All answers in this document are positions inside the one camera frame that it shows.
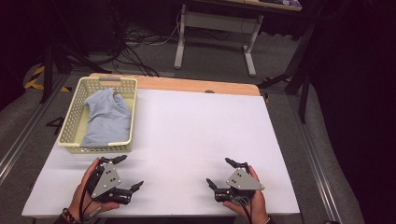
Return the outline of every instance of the plastic basket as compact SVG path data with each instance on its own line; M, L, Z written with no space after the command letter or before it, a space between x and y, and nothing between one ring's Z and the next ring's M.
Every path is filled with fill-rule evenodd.
M129 77L82 77L67 111L64 126L58 138L58 145L74 154L131 151L136 86L137 80ZM84 101L96 91L106 88L113 88L115 94L120 94L131 110L129 139L126 142L111 142L106 146L82 147L80 144L87 132L87 122L90 118L90 110L84 105Z

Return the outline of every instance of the human hand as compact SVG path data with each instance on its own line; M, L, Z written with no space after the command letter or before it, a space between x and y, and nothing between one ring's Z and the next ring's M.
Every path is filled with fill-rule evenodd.
M259 180L259 178L257 177L256 172L253 170L253 167L249 166L248 167L251 176L253 178L255 178L256 180ZM230 208L231 210L235 211L235 213L241 215L242 217L244 217L245 219L248 219L245 210L242 208L242 206L235 204L233 202L230 201L226 201L223 203L224 206ZM256 192L254 193L254 196L251 200L251 219L253 224L265 224L267 223L269 217L267 214L267 210L265 208L265 199L264 199L264 194L262 194L262 191L257 189Z
M84 187L88 181L88 178L90 177L90 175L95 170L98 164L99 164L99 159L96 158L96 160L91 164L91 166L85 172L84 176L81 179L81 183L77 186L76 191L73 195L73 201L70 203L69 212L74 217L75 220L80 221L79 202L81 201L81 196ZM86 192L84 197L84 203L82 205L82 209L85 209L84 214L91 214L96 209L100 208L100 206L102 206L102 208L99 210L99 212L105 212L120 207L118 203L110 202L110 203L101 204L97 201L93 201L91 195L88 192Z

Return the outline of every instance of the gray carpet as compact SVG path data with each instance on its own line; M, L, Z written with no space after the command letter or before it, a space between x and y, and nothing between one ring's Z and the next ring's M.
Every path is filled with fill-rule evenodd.
M227 40L218 41L203 33L191 31L187 35L183 64L180 70L173 68L177 49L175 41L160 46L141 45L135 51L144 64L156 69L164 77L259 84L264 77L275 77L284 72L298 44L289 36L259 35L252 53L258 75L249 77L241 51L241 47L247 39L246 36L232 34ZM104 57L106 56L92 55L91 59ZM102 66L109 70L115 70L112 63ZM115 66L122 73L139 73L133 65L115 62ZM86 68L76 68L64 85L76 87L80 77L89 75L90 72L86 71ZM308 160L305 142L299 132L299 121L293 115L292 109L295 108L298 96L287 96L283 92L284 86L284 83L279 83L269 91L265 91L269 93L267 107L302 213L275 216L274 220L278 224L324 223L329 218ZM0 127L1 159L17 140L25 123L38 106L41 93L42 91L39 90L27 90L21 98L0 111L0 122L2 123ZM29 197L29 189L35 183L56 139L55 128L46 127L46 124L60 116L65 116L72 96L73 92L58 92L56 94L45 115L37 123L24 151L0 186L0 222L9 224L32 222L31 218L22 217L21 211ZM332 152L318 98L313 88L311 88L308 97L306 121L305 128L309 131L324 173L329 180L343 223L364 223L359 205ZM36 223L51 223L52 220L40 219ZM108 220L107 222L156 223L156 220L145 219L143 222L143 220L132 218L118 219L116 222ZM244 220L238 218L235 223L244 223Z

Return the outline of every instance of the white tabletop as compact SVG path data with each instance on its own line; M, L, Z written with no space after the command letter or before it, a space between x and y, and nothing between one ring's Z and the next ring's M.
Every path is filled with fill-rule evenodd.
M59 216L94 158L120 154L70 154L54 145L22 215ZM117 164L121 189L144 180L128 205L104 217L232 216L205 181L219 188L247 161L266 189L270 214L299 213L290 178L260 96L138 90L132 151Z

